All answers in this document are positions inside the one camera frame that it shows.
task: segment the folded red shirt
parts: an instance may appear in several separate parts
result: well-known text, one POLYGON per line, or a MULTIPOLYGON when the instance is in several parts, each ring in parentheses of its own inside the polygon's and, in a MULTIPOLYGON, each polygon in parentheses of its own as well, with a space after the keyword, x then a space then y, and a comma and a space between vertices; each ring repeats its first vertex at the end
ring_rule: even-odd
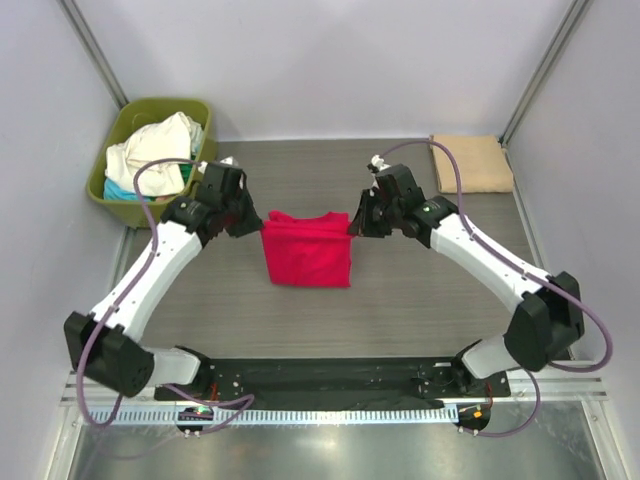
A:
POLYGON ((262 246, 271 281, 296 287, 350 287, 349 214, 329 212, 319 218, 293 218, 270 212, 262 246))

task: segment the white towel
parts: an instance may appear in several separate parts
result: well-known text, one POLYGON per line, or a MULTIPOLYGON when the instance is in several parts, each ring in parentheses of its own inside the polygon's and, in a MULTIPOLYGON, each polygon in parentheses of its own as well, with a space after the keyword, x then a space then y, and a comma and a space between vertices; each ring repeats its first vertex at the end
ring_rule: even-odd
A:
MULTIPOLYGON (((145 125, 121 144, 107 149, 105 175, 120 188, 133 192, 133 176, 143 165, 161 158, 191 158, 192 132, 199 126, 178 112, 162 123, 145 125)), ((184 190, 177 163, 155 165, 140 176, 140 191, 147 197, 174 195, 184 190)))

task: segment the folded beige towel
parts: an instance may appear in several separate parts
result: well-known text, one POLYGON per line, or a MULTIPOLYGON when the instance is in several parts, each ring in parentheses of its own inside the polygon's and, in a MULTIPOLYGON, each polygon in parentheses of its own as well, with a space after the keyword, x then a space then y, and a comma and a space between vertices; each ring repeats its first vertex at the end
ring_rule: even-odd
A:
MULTIPOLYGON (((433 140, 451 150, 460 168, 463 193, 513 191, 513 174, 496 137, 434 135, 433 140)), ((432 147, 441 193, 456 193, 456 177, 445 153, 432 147)))

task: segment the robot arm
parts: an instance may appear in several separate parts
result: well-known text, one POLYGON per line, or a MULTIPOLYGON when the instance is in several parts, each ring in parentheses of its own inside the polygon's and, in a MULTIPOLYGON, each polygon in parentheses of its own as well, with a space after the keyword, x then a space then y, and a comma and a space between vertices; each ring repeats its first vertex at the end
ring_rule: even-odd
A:
POLYGON ((194 394, 209 388, 211 374, 204 355, 184 347, 143 348, 138 342, 160 299, 211 239, 223 229, 232 237, 241 237, 261 229, 262 221, 246 189, 244 172, 233 164, 211 163, 195 199, 174 199, 157 228, 155 257, 146 269, 152 242, 104 300, 88 315, 73 312, 64 325, 71 362, 76 369, 97 322, 114 300, 130 289, 100 332, 85 371, 89 378, 127 397, 137 395, 147 385, 178 384, 194 394))
POLYGON ((481 238, 499 254, 579 298, 577 281, 563 272, 552 277, 528 264, 468 222, 463 224, 458 208, 444 197, 425 199, 409 168, 389 166, 374 157, 369 169, 374 185, 362 192, 360 206, 349 233, 382 238, 399 229, 465 268, 485 284, 512 315, 504 335, 481 340, 465 348, 452 363, 462 391, 475 388, 490 375, 522 367, 539 371, 565 351, 584 333, 581 312, 558 295, 508 267, 474 238, 481 238))

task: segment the gray wood-grain surface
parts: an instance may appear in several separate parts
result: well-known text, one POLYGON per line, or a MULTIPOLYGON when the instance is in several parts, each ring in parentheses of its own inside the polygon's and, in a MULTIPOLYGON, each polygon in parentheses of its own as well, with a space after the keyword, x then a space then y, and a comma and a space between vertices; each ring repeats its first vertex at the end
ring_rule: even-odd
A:
MULTIPOLYGON (((349 212, 371 185, 366 165, 397 140, 241 142, 220 145, 247 172, 258 214, 314 217, 349 212)), ((409 166, 427 197, 437 194, 425 146, 387 161, 409 166)), ((467 213, 516 255, 531 254, 512 195, 466 195, 467 213)), ((150 238, 138 231, 129 261, 150 238)), ((213 357, 453 355, 504 331, 509 315, 493 294, 449 259, 399 232, 353 242, 352 287, 275 286, 260 235, 214 239, 176 279, 143 344, 186 345, 213 357)))

